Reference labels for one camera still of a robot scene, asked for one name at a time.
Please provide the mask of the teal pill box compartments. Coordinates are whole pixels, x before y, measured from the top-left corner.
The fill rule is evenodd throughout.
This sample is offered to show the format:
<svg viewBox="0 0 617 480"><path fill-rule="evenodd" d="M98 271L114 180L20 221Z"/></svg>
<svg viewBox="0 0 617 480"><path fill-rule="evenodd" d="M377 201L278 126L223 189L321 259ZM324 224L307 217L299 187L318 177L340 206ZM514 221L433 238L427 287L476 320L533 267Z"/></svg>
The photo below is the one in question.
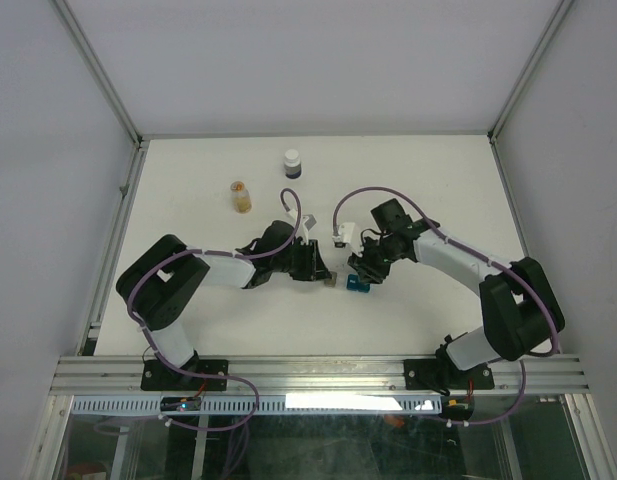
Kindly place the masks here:
<svg viewBox="0 0 617 480"><path fill-rule="evenodd" d="M346 289L358 293L369 293L371 285L363 283L356 274L349 274L346 279Z"/></svg>

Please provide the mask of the tan pill box compartment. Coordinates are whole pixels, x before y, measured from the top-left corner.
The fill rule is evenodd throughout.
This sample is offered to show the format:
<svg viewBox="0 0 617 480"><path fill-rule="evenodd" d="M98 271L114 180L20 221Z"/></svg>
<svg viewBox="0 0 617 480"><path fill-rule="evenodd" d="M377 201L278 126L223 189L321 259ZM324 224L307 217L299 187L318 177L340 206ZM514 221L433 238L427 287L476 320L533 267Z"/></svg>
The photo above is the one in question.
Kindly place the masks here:
<svg viewBox="0 0 617 480"><path fill-rule="evenodd" d="M329 277L324 280L324 285L328 288L334 288L337 284L337 273L331 272Z"/></svg>

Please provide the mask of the amber pill bottle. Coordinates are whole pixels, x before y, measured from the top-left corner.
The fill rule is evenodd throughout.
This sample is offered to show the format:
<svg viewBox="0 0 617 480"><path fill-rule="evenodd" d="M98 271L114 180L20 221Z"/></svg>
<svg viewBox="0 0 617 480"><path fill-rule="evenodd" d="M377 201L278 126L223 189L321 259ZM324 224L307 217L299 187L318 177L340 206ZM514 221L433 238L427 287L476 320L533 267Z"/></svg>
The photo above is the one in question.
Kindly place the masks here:
<svg viewBox="0 0 617 480"><path fill-rule="evenodd" d="M248 213L252 209L249 191L242 181L235 181L230 185L232 204L236 212Z"/></svg>

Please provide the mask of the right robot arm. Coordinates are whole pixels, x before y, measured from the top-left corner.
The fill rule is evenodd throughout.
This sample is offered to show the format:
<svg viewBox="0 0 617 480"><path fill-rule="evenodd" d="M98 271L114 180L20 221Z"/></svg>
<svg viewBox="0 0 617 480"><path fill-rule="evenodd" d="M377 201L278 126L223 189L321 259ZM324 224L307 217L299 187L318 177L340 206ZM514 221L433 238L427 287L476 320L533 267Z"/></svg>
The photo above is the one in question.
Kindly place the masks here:
<svg viewBox="0 0 617 480"><path fill-rule="evenodd" d="M427 216L413 220L396 199L371 211L376 230L366 236L352 222L333 229L336 247L349 247L348 264L366 285L384 282L394 263L410 260L431 267L472 291L482 324L458 337L446 336L431 360L408 360L406 385L448 395L453 389L484 388L489 363L534 356L549 342L558 349L565 319L541 264L524 257L494 258L446 233Z"/></svg>

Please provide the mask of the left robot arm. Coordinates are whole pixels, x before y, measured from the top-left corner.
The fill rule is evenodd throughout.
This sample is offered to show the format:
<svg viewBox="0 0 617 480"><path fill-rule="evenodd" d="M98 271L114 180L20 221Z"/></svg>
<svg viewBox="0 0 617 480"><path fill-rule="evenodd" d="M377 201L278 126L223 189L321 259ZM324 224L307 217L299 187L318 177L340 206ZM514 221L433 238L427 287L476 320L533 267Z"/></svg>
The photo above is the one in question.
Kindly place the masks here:
<svg viewBox="0 0 617 480"><path fill-rule="evenodd" d="M160 238L124 271L116 284L128 313L155 352L144 362L144 391L223 392L226 360L202 359L180 316L204 286L254 289L275 273L299 282L330 281L318 242L284 221L233 252L194 249L173 234Z"/></svg>

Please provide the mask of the white cap dark bottle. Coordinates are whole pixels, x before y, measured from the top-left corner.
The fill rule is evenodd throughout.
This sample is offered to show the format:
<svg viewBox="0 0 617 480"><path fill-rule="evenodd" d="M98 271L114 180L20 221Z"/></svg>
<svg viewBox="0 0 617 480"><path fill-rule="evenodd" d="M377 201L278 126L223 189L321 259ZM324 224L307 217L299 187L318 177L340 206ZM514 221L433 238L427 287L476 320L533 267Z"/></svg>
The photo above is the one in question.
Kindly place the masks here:
<svg viewBox="0 0 617 480"><path fill-rule="evenodd" d="M302 175L302 161L296 149L288 149L283 158L284 173L288 179L298 179Z"/></svg>

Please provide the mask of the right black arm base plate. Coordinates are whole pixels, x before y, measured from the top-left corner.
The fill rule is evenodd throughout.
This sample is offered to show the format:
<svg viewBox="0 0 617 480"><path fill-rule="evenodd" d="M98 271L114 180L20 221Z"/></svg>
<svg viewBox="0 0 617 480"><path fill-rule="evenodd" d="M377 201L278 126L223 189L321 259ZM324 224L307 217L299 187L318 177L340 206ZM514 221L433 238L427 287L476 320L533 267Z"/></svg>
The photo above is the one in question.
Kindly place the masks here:
<svg viewBox="0 0 617 480"><path fill-rule="evenodd" d="M448 395L451 390L493 390L494 377L487 364L459 370L451 362L438 358L405 359L405 387L410 391L432 390Z"/></svg>

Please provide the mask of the right aluminium frame post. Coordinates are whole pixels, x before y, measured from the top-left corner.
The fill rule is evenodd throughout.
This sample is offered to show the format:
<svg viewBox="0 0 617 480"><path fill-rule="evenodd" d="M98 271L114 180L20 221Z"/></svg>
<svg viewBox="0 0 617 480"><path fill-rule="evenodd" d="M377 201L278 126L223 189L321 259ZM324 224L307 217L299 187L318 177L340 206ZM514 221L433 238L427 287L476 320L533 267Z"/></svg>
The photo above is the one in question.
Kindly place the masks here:
<svg viewBox="0 0 617 480"><path fill-rule="evenodd" d="M495 142L497 137L502 133L506 123L512 116L517 104L521 101L523 94L529 87L535 74L538 72L544 57L547 55L549 48L552 46L553 41L559 34L564 22L575 5L575 0L560 0L557 2L525 61L520 74L515 80L509 95L504 101L499 114L488 131L487 136L490 143Z"/></svg>

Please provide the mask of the aluminium frame post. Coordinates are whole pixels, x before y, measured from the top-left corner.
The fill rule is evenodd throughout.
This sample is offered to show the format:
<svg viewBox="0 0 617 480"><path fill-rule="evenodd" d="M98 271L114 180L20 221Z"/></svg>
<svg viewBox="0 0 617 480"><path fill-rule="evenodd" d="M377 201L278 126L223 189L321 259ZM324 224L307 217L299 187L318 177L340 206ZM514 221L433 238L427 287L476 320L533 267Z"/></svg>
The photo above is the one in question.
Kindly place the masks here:
<svg viewBox="0 0 617 480"><path fill-rule="evenodd" d="M75 46L103 98L133 145L140 145L143 136L131 118L117 89L97 55L92 43L68 1L50 0L49 4Z"/></svg>
<svg viewBox="0 0 617 480"><path fill-rule="evenodd" d="M564 22L575 5L575 0L560 0L557 2L525 61L520 74L515 80L509 95L504 101L499 114L488 131L487 136L490 143L495 142L497 137L502 133L506 123L512 116L517 104L521 101L523 94L529 87L535 74L538 72L544 57L547 55L549 48L552 46L553 41L559 34Z"/></svg>

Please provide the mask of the aluminium front rail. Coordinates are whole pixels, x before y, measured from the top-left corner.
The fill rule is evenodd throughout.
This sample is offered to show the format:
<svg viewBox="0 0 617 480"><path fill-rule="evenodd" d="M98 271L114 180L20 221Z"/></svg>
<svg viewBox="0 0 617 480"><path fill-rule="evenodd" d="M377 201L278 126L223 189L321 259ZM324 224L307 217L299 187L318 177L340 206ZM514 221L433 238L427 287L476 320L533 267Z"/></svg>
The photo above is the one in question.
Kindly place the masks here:
<svg viewBox="0 0 617 480"><path fill-rule="evenodd" d="M446 379L436 373L431 357L402 356L232 356L205 357L201 370L214 374L210 392L263 395L286 392L433 392L452 394L529 395L583 394L589 385L580 360L573 355L522 362L497 362ZM50 391L55 395L141 394L196 391L202 379L181 377L151 356L63 357Z"/></svg>

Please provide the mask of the left aluminium frame post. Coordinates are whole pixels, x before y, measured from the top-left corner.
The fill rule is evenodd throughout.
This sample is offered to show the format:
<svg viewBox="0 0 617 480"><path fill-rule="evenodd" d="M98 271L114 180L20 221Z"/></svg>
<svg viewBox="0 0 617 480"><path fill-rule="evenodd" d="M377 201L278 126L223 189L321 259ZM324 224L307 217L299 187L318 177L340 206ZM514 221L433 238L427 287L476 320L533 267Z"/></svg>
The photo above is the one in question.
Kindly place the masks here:
<svg viewBox="0 0 617 480"><path fill-rule="evenodd" d="M133 145L140 145L143 136L131 118L117 89L97 55L92 43L68 1L50 0L49 4L75 46L103 98Z"/></svg>

